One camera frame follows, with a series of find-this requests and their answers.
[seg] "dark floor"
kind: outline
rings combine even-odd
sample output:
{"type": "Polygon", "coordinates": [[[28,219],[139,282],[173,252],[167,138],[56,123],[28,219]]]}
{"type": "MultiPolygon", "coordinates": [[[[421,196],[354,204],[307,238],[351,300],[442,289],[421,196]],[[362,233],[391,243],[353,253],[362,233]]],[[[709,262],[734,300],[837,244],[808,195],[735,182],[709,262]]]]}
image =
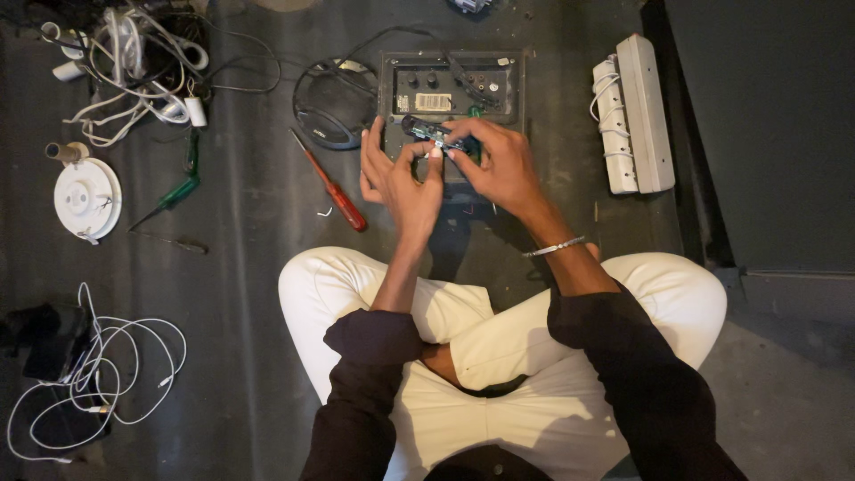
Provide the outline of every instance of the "dark floor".
{"type": "MultiPolygon", "coordinates": [[[[220,27],[253,33],[277,54],[300,62],[340,54],[383,27],[413,23],[429,26],[453,49],[527,49],[528,131],[541,179],[575,229],[610,258],[681,251],[672,193],[608,194],[601,140],[587,114],[591,68],[640,30],[638,7],[618,0],[497,0],[485,15],[473,17],[441,0],[329,0],[291,13],[242,3],[216,5],[212,13],[220,27]]],[[[356,57],[376,66],[382,49],[429,47],[425,40],[393,34],[356,57]]],[[[214,65],[241,52],[258,53],[250,49],[215,35],[214,65]]],[[[51,76],[50,69],[64,61],[58,49],[3,29],[0,310],[67,297],[87,281],[99,313],[178,324],[189,357],[161,408],[139,425],[117,425],[107,440],[85,450],[86,462],[59,470],[22,466],[4,449],[0,478],[295,478],[319,401],[283,322],[276,281],[290,257],[313,246],[347,246],[388,260],[391,221],[381,207],[358,199],[357,152],[315,149],[368,219],[370,228],[361,234],[337,214],[316,215],[331,203],[286,132],[294,125],[297,72],[287,69],[282,85],[266,96],[218,92],[200,143],[202,187],[144,226],[160,235],[189,235],[210,245],[210,254],[124,233],[182,176],[183,143],[150,140],[174,132],[159,122],[140,125],[115,148],[95,150],[93,157],[121,179],[125,204],[114,233],[101,246],[89,246],[58,222],[51,196],[60,166],[41,153],[51,141],[82,140],[78,127],[60,123],[89,104],[84,80],[62,84],[51,76]]],[[[248,63],[219,81],[262,85],[269,78],[253,72],[259,68],[248,63]]],[[[519,256],[525,240],[501,212],[471,217],[463,209],[443,211],[422,274],[486,286],[497,308],[513,306],[544,287],[536,266],[519,256]]],[[[9,361],[3,362],[8,369],[9,361]]],[[[150,380],[162,378],[157,370],[164,364],[150,344],[144,362],[150,380]]],[[[153,392],[141,389],[124,407],[148,406],[153,392]]],[[[4,397],[3,404],[15,397],[4,397]]],[[[6,411],[0,413],[4,425],[6,411]]]]}

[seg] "charging cable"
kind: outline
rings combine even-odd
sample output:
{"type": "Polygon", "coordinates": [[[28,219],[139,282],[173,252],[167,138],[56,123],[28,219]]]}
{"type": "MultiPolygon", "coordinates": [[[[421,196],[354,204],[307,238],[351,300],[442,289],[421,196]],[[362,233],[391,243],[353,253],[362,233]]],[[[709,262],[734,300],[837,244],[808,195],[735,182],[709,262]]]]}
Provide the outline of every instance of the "charging cable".
{"type": "Polygon", "coordinates": [[[23,460],[30,460],[30,461],[52,460],[52,461],[56,461],[56,462],[60,462],[60,463],[70,463],[71,462],[70,459],[61,458],[61,457],[26,456],[26,455],[21,454],[18,451],[16,451],[15,447],[12,444],[12,421],[15,418],[15,412],[17,412],[18,406],[21,404],[21,402],[24,400],[24,398],[26,398],[27,395],[29,395],[35,389],[49,387],[49,386],[53,386],[53,387],[59,386],[59,387],[63,387],[63,388],[68,388],[68,398],[65,398],[61,401],[55,402],[54,404],[52,404],[51,406],[49,406],[45,410],[43,410],[38,416],[36,416],[36,418],[30,424],[30,429],[29,429],[30,438],[38,446],[41,446],[42,448],[46,448],[46,449],[65,450],[65,449],[77,448],[78,446],[82,446],[82,445],[88,443],[89,441],[95,439],[96,437],[98,437],[104,431],[104,429],[107,427],[107,423],[110,421],[110,419],[115,419],[124,425],[135,425],[138,422],[142,421],[143,419],[148,418],[155,411],[155,409],[157,409],[161,405],[163,400],[166,399],[166,396],[169,394],[169,391],[172,389],[172,384],[175,380],[175,375],[178,374],[178,372],[181,370],[181,367],[184,366],[184,361],[187,358],[187,340],[184,337],[184,334],[181,332],[180,329],[178,329],[177,326],[175,326],[175,324],[172,324],[169,321],[164,321],[163,319],[158,319],[158,318],[143,318],[143,319],[137,319],[135,321],[129,321],[129,320],[122,319],[122,318],[113,318],[111,316],[98,316],[95,313],[95,307],[92,303],[92,297],[91,297],[91,294],[89,292],[89,286],[85,282],[80,284],[80,288],[77,291],[78,305],[80,307],[84,307],[84,300],[83,300],[84,290],[85,290],[86,300],[87,300],[88,305],[89,305],[89,310],[90,310],[91,315],[92,315],[92,329],[94,330],[94,336],[90,340],[89,348],[87,350],[85,350],[78,357],[77,361],[74,363],[74,367],[69,372],[69,374],[67,376],[65,376],[62,380],[60,380],[59,382],[47,383],[44,381],[39,381],[37,384],[35,384],[32,387],[30,387],[29,389],[27,389],[24,392],[24,394],[21,395],[20,398],[18,398],[18,401],[15,403],[15,406],[12,408],[12,413],[9,415],[9,422],[6,425],[6,443],[9,445],[9,450],[12,452],[12,454],[14,454],[15,456],[18,456],[19,458],[21,458],[23,460]],[[167,326],[172,328],[175,332],[177,332],[178,335],[181,337],[181,344],[183,346],[183,350],[182,350],[182,354],[181,354],[181,360],[178,362],[178,365],[175,364],[175,359],[174,359],[172,353],[169,352],[169,349],[167,348],[167,345],[163,341],[161,336],[158,335],[151,327],[149,327],[150,325],[154,325],[154,324],[166,324],[167,326]],[[163,394],[161,395],[160,399],[157,400],[155,405],[153,407],[151,407],[151,409],[149,409],[148,412],[146,412],[145,414],[143,414],[139,418],[134,419],[134,420],[127,420],[127,419],[123,419],[122,417],[119,416],[119,414],[116,412],[116,406],[119,403],[119,399],[125,393],[127,393],[129,390],[131,390],[131,388],[133,388],[134,384],[136,384],[138,374],[139,374],[139,367],[140,366],[139,366],[139,350],[137,349],[137,341],[134,339],[133,335],[129,331],[130,328],[132,328],[132,327],[144,330],[144,331],[148,332],[149,334],[151,334],[152,336],[154,336],[155,339],[158,340],[161,347],[163,347],[163,352],[166,354],[167,360],[169,361],[169,372],[170,372],[170,374],[169,374],[169,376],[164,378],[157,385],[158,389],[163,389],[163,394]],[[134,357],[133,378],[131,379],[130,383],[128,383],[128,385],[124,389],[121,388],[121,376],[119,374],[119,368],[115,365],[115,363],[113,361],[111,361],[110,359],[105,357],[105,351],[107,349],[107,346],[109,346],[109,344],[113,341],[113,339],[117,335],[119,335],[120,333],[123,334],[124,338],[127,338],[130,341],[131,347],[133,348],[133,357],[134,357]],[[101,372],[103,369],[102,365],[107,365],[109,367],[109,369],[105,370],[105,372],[108,372],[108,373],[110,373],[111,376],[115,377],[115,391],[106,391],[105,392],[102,390],[102,388],[101,388],[101,376],[102,376],[101,372]],[[84,389],[87,388],[87,386],[89,386],[91,388],[90,381],[94,382],[94,385],[95,385],[94,392],[83,394],[83,391],[84,391],[84,389]],[[78,402],[77,402],[79,399],[94,398],[94,397],[99,398],[101,400],[101,402],[103,402],[103,405],[102,406],[94,406],[94,407],[84,407],[84,406],[81,406],[80,404],[78,404],[78,402]],[[71,444],[67,444],[65,446],[50,445],[50,444],[43,442],[40,439],[38,439],[38,437],[36,436],[36,433],[35,433],[35,429],[36,429],[36,424],[39,422],[39,420],[45,414],[47,414],[50,410],[52,410],[56,407],[59,407],[63,404],[66,404],[68,402],[71,402],[74,405],[74,407],[76,407],[77,409],[79,409],[80,411],[82,411],[84,413],[93,413],[93,414],[98,414],[98,415],[105,415],[103,422],[101,423],[100,428],[98,428],[98,430],[94,434],[87,437],[83,441],[74,442],[71,444]]]}

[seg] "black shirt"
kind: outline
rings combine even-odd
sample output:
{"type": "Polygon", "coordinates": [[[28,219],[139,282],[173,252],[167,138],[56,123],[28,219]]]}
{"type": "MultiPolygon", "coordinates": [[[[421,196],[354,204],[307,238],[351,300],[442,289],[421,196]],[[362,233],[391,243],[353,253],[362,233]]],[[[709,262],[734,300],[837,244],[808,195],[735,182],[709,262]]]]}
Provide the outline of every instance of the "black shirt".
{"type": "MultiPolygon", "coordinates": [[[[746,479],[716,442],[716,407],[704,379],[671,347],[623,285],[621,293],[562,297],[552,290],[551,336],[585,351],[645,480],[746,479]]],[[[363,309],[339,319],[324,342],[341,354],[333,391],[315,416],[304,480],[381,480],[395,448],[389,420],[403,364],[422,356],[410,314],[363,309]]],[[[426,480],[548,480],[498,446],[441,461],[426,480]]]]}

